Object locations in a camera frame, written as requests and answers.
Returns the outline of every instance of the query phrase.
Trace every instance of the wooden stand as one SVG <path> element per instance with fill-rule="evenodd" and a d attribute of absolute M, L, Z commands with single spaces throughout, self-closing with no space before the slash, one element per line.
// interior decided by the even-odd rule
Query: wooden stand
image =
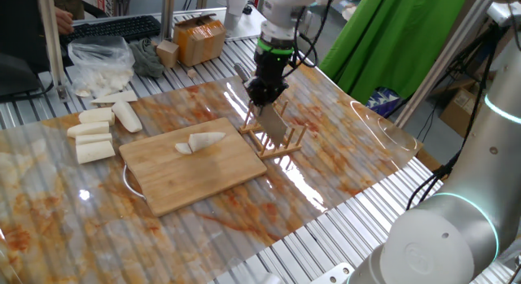
<path fill-rule="evenodd" d="M 244 121 L 244 125 L 240 127 L 239 132 L 241 134 L 247 134 L 250 136 L 250 138 L 252 138 L 253 143 L 255 144 L 255 147 L 258 150 L 257 155 L 260 159 L 270 159 L 274 157 L 284 156 L 294 151 L 298 151 L 302 148 L 302 145 L 300 143 L 302 142 L 302 138 L 304 137 L 304 134 L 308 129 L 307 125 L 305 125 L 302 131 L 300 132 L 300 136 L 296 142 L 291 142 L 291 139 L 295 134 L 295 128 L 292 128 L 290 134 L 287 137 L 284 137 L 284 143 L 281 146 L 274 146 L 274 144 L 270 142 L 270 138 L 266 135 L 266 133 L 262 133 L 261 138 L 257 137 L 256 133 L 264 130 L 258 122 L 254 122 L 250 125 L 248 124 L 250 116 L 252 115 L 252 106 L 253 105 L 250 105 L 250 108 L 246 115 L 246 120 Z M 287 101 L 284 103 L 284 106 L 282 106 L 282 108 L 277 103 L 274 103 L 274 108 L 281 117 L 284 115 L 286 107 Z"/>

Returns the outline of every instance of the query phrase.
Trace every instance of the blue object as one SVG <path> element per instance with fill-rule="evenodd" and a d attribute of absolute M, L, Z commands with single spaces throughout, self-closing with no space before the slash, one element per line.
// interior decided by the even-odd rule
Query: blue object
<path fill-rule="evenodd" d="M 366 107 L 381 116 L 386 116 L 386 114 L 396 108 L 400 101 L 401 98 L 397 93 L 388 88 L 380 87 L 371 95 Z"/>

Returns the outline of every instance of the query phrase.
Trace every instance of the green curtain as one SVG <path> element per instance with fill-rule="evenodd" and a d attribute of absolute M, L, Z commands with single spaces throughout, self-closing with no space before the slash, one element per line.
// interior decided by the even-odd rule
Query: green curtain
<path fill-rule="evenodd" d="M 408 98 L 436 61 L 465 0 L 362 0 L 320 69 L 365 104 L 386 87 Z"/>

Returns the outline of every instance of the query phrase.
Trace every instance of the metal pole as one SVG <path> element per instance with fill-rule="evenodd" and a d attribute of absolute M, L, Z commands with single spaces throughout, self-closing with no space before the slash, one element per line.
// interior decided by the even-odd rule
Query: metal pole
<path fill-rule="evenodd" d="M 67 101 L 65 72 L 63 71 L 62 52 L 59 47 L 58 24 L 56 22 L 55 0 L 38 0 L 42 23 L 46 36 L 47 57 L 49 58 L 50 74 L 59 99 Z"/>
<path fill-rule="evenodd" d="M 160 40 L 172 38 L 173 0 L 163 0 Z"/>
<path fill-rule="evenodd" d="M 208 0 L 197 0 L 197 9 L 204 9 L 206 8 Z"/>
<path fill-rule="evenodd" d="M 493 0 L 476 0 L 474 5 L 469 10 L 469 13 L 463 19 L 458 29 L 450 39 L 445 49 L 441 52 L 440 57 L 436 60 L 427 74 L 422 84 L 419 86 L 414 96 L 405 106 L 404 111 L 398 116 L 395 122 L 396 127 L 403 129 L 409 122 L 410 118 L 418 109 L 420 104 L 425 100 L 433 89 L 434 84 L 438 81 L 440 76 L 445 72 L 453 57 L 458 53 L 459 48 L 466 40 L 467 36 L 472 32 L 476 23 L 482 19 L 482 16 L 487 12 L 487 9 L 492 4 Z"/>

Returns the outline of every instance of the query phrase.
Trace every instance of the keyboard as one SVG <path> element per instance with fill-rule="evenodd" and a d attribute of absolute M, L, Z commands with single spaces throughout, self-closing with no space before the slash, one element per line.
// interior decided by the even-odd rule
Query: keyboard
<path fill-rule="evenodd" d="M 151 15 L 136 16 L 121 20 L 112 20 L 99 24 L 81 24 L 74 26 L 74 32 L 59 38 L 63 48 L 79 38 L 92 36 L 121 36 L 126 41 L 160 34 L 161 25 Z"/>

